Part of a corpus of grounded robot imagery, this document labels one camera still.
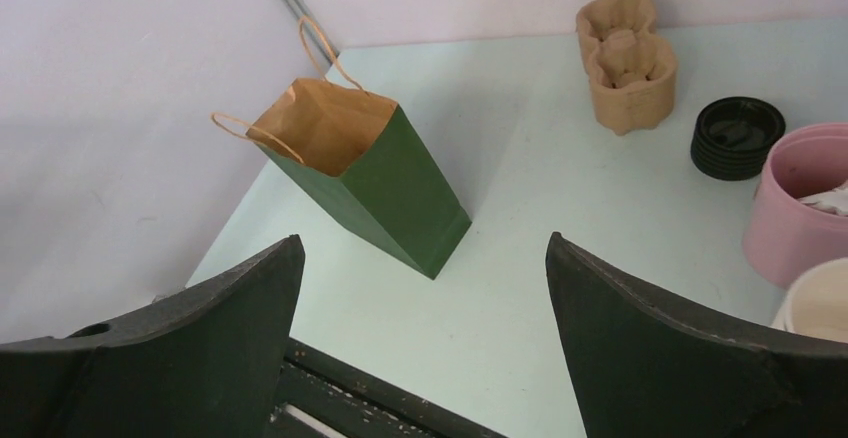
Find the green paper bag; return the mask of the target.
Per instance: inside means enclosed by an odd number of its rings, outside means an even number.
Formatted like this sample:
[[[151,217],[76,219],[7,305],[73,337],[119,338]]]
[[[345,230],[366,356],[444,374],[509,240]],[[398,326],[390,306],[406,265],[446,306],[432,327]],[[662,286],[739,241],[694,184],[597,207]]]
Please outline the green paper bag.
[[[346,79],[296,78],[240,138],[347,231],[434,279],[471,225],[401,105]]]

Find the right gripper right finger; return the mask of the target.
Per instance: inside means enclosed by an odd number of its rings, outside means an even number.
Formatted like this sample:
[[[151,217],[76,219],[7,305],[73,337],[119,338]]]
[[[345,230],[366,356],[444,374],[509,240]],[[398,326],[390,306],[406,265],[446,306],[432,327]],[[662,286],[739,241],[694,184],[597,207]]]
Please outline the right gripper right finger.
[[[590,437],[843,437],[847,347],[719,312],[559,233],[546,274]]]

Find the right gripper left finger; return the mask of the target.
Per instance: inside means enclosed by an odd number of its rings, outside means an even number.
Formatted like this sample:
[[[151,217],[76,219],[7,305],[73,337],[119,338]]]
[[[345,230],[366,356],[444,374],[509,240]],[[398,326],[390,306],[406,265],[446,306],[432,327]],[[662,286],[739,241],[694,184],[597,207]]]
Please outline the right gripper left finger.
[[[3,344],[2,435],[262,436],[305,257],[290,236],[67,337]]]

